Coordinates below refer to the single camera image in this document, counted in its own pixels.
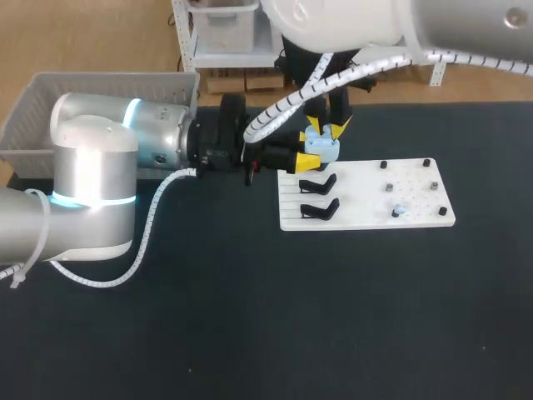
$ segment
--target black mat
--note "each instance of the black mat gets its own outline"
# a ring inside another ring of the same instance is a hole
[[[1,283],[0,398],[532,398],[531,127],[531,103],[355,109],[341,158],[435,158],[451,228],[282,232],[272,172],[174,184],[131,282]]]

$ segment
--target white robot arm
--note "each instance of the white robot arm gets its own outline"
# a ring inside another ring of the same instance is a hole
[[[529,0],[262,0],[291,42],[316,53],[399,43],[533,62]]]

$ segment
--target cable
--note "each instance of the cable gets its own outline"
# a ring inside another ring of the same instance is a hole
[[[141,265],[142,258],[144,257],[144,252],[147,249],[148,238],[150,237],[150,231],[152,230],[152,224],[153,224],[154,217],[156,215],[157,205],[159,204],[159,200],[161,199],[163,192],[165,192],[165,189],[168,187],[168,185],[170,185],[170,183],[172,183],[176,179],[184,178],[184,177],[195,177],[196,175],[197,175],[196,169],[193,169],[193,168],[182,169],[180,171],[173,172],[163,182],[161,182],[161,184],[156,190],[156,194],[154,194],[153,196],[152,204],[150,204],[150,209],[148,211],[148,217],[147,217],[147,223],[144,226],[144,233],[142,235],[141,246],[139,247],[139,252],[137,253],[137,256],[135,257],[135,261],[133,262],[133,265],[121,277],[114,279],[112,281],[108,281],[108,282],[91,281],[89,279],[85,279],[84,277],[79,277],[73,272],[70,272],[57,261],[51,261],[50,263],[65,277],[72,279],[74,282],[80,283],[85,286],[90,286],[92,288],[114,288],[118,285],[125,283],[129,278],[132,277],[132,275],[135,273],[136,270],[138,270],[139,266]]]
[[[492,57],[476,56],[471,54],[450,52],[446,50],[426,50],[424,51],[424,54],[426,55],[429,63],[444,62],[449,64],[475,65],[533,77],[532,65],[523,62],[505,61]],[[362,64],[358,67],[348,68],[340,73],[326,77],[312,85],[305,86],[301,90],[290,94],[259,114],[256,119],[250,123],[245,131],[244,140],[247,143],[256,143],[261,141],[263,138],[268,136],[262,134],[262,132],[265,132],[266,130],[274,131],[281,126],[278,120],[281,115],[291,111],[294,107],[300,107],[303,103],[312,98],[317,98],[318,96],[328,93],[335,88],[341,88],[349,82],[374,75],[375,73],[383,73],[385,71],[395,68],[402,68],[412,64],[413,60],[407,54],[384,58],[368,64]],[[271,125],[273,125],[275,129],[268,129]]]
[[[11,277],[16,271],[20,271],[22,269],[22,265],[23,264],[15,264],[15,265],[12,265],[11,267],[6,268],[3,271],[1,271],[0,272],[0,281],[2,279],[7,278],[7,277]]]
[[[306,82],[306,85],[304,88],[310,87],[311,85],[317,83],[320,78],[322,78],[322,75],[326,71],[327,66],[329,65],[331,59],[333,58],[333,53],[326,53],[323,54],[320,61],[315,67],[315,70],[313,71],[313,74],[309,77],[309,79]],[[252,123],[248,126],[247,130],[245,131],[245,140],[247,138],[247,134],[251,135],[252,138],[255,140],[249,141],[248,143],[256,143],[261,141],[262,139],[272,135],[281,125],[283,125],[292,115],[298,111],[301,107],[302,103],[299,105],[296,105],[295,107],[289,107],[288,109],[283,110],[283,112],[279,112],[275,117],[270,118],[272,114],[269,113],[268,117],[265,118],[259,118],[257,117],[252,121]]]

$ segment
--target white storage box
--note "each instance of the white storage box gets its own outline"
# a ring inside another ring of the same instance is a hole
[[[270,26],[272,32],[272,50],[274,53],[280,54],[283,50],[283,39],[281,38],[281,32],[272,23]]]
[[[207,52],[249,53],[258,7],[259,0],[204,0],[201,6],[189,3],[187,9],[192,13],[198,41]]]

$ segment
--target wooden floor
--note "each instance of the wooden floor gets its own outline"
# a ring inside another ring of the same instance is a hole
[[[170,0],[9,0],[0,12],[0,121],[40,71],[175,71],[176,29],[167,26]],[[449,67],[444,85],[394,77],[358,103],[438,103],[533,100],[533,79],[473,67]],[[284,92],[247,96],[268,106]],[[202,93],[201,105],[220,96]]]

